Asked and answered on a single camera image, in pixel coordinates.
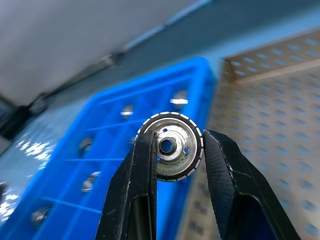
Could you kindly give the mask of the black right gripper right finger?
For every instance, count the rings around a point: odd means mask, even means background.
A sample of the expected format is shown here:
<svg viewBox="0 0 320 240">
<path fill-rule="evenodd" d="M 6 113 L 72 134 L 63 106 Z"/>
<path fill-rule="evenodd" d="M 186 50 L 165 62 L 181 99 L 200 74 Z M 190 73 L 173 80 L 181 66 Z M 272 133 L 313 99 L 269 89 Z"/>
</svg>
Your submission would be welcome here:
<svg viewBox="0 0 320 240">
<path fill-rule="evenodd" d="M 301 240 L 267 179 L 227 135 L 203 131 L 210 199 L 221 240 Z"/>
</svg>

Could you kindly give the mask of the blue compartment tray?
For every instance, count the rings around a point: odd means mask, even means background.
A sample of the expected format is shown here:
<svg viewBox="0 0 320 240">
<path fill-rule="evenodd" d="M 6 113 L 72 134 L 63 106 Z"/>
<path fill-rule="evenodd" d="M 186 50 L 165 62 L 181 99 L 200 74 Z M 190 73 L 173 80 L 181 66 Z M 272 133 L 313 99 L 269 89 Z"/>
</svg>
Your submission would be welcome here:
<svg viewBox="0 0 320 240">
<path fill-rule="evenodd" d="M 95 95 L 7 216 L 0 240 L 94 240 L 111 178 L 143 122 L 158 113 L 177 112 L 203 129 L 215 83 L 209 62 L 195 57 Z M 181 90 L 187 90 L 188 104 L 177 109 L 170 99 Z M 130 104 L 133 114 L 123 119 L 120 112 Z M 89 137 L 91 148 L 80 156 L 79 145 Z M 100 172 L 93 189 L 82 192 L 93 172 Z M 52 207 L 48 218 L 34 228 L 32 213 L 46 206 Z"/>
</svg>

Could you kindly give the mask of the perforated metal tray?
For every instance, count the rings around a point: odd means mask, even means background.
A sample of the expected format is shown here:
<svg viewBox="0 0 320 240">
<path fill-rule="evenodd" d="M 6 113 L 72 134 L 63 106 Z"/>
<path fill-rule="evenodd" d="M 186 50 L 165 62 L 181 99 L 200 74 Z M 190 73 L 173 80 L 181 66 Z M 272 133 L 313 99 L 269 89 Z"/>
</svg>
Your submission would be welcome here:
<svg viewBox="0 0 320 240">
<path fill-rule="evenodd" d="M 264 175 L 301 240 L 320 240 L 320 27 L 227 56 L 207 128 Z"/>
</svg>

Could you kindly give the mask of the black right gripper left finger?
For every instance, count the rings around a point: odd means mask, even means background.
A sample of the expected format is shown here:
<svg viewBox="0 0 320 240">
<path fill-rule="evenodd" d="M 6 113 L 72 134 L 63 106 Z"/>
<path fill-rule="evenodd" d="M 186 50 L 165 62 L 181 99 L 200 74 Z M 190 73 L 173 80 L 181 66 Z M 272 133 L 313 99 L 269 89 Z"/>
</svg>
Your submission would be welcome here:
<svg viewBox="0 0 320 240">
<path fill-rule="evenodd" d="M 140 134 L 111 178 L 95 240 L 156 240 L 157 135 Z"/>
</svg>

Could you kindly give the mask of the nut in blue tray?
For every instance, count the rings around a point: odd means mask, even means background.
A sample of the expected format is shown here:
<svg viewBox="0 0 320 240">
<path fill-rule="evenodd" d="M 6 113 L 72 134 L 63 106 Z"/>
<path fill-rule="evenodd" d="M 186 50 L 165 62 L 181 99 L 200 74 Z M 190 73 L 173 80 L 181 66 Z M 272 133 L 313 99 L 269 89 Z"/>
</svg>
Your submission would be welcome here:
<svg viewBox="0 0 320 240">
<path fill-rule="evenodd" d="M 92 137 L 86 137 L 82 140 L 82 142 L 79 145 L 79 155 L 83 157 L 90 149 L 93 144 L 93 138 Z"/>
</svg>

